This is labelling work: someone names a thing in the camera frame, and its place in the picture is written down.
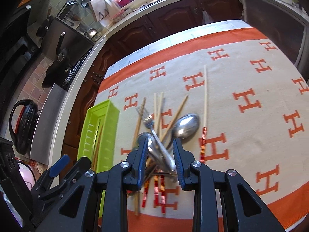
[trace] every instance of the fork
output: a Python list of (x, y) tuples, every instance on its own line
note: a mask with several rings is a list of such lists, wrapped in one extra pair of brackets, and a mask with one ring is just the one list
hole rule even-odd
[(136, 110), (139, 113), (139, 115), (142, 117), (145, 127), (151, 130), (169, 171), (172, 171), (172, 172), (175, 171), (176, 169), (175, 161), (173, 160), (169, 152), (166, 150), (166, 148), (163, 146), (162, 142), (160, 141), (159, 137), (157, 136), (154, 130), (155, 121), (153, 117), (148, 113), (145, 107), (144, 107), (144, 111), (142, 111), (141, 106), (137, 107)]

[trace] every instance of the blue gripper pad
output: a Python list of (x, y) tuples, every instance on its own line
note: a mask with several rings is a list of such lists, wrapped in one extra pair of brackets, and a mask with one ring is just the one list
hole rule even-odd
[(173, 141), (173, 154), (174, 154), (174, 160), (175, 160), (175, 164), (176, 164), (176, 170), (177, 170), (177, 175), (178, 175), (178, 182), (179, 185), (181, 186), (181, 189), (184, 189), (185, 186), (185, 181), (184, 181), (184, 169), (183, 169), (183, 165), (182, 165), (182, 161), (181, 161), (181, 157), (180, 157), (180, 152), (179, 149), (183, 150), (183, 147), (181, 145), (181, 147), (179, 147), (179, 144), (177, 144), (177, 140), (175, 139)]
[(70, 162), (70, 157), (68, 155), (62, 156), (57, 162), (49, 169), (49, 176), (56, 177)]
[(145, 140), (145, 144), (143, 145), (143, 150), (141, 154), (141, 160), (138, 165), (138, 180), (137, 180), (138, 189), (141, 189), (144, 183), (144, 174), (145, 174), (147, 156), (148, 156), (148, 140)]
[(173, 153), (181, 189), (184, 191), (194, 190), (199, 179), (197, 175), (190, 171), (190, 166), (195, 161), (193, 154), (183, 149), (179, 138), (173, 142)]

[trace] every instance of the plastic bag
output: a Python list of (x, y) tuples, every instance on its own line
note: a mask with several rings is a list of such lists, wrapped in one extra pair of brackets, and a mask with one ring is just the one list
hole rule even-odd
[(214, 20), (211, 18), (211, 16), (206, 11), (203, 11), (202, 25), (213, 23), (213, 22)]

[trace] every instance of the lime green utensil tray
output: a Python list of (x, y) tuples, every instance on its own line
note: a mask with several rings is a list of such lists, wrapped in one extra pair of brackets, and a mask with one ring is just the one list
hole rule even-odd
[[(118, 117), (119, 110), (110, 100), (95, 105), (87, 111), (82, 126), (77, 159), (86, 156), (93, 161), (94, 149), (97, 148), (97, 173), (110, 170), (113, 167)], [(99, 217), (103, 212), (104, 196), (105, 191), (102, 193)]]

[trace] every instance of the cloth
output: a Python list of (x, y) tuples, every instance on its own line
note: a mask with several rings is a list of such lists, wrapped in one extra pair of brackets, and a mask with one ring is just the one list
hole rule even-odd
[[(237, 170), (288, 228), (309, 211), (309, 88), (289, 59), (257, 29), (195, 38), (104, 80), (96, 103), (110, 99), (120, 110), (114, 164), (125, 160), (131, 149), (138, 119), (135, 108), (144, 97), (146, 109), (153, 113), (154, 93), (164, 92), (163, 130), (185, 95), (189, 97), (180, 116), (197, 113), (203, 119), (204, 65), (206, 165), (223, 172)], [(144, 131), (149, 130), (142, 125), (140, 132)], [(201, 135), (202, 126), (183, 142), (196, 160), (200, 160)], [(166, 214), (154, 205), (151, 180), (141, 216), (129, 213), (130, 231), (191, 231), (194, 192), (179, 190), (178, 182), (168, 178), (165, 188)], [(134, 210), (133, 198), (128, 199), (128, 209)]]

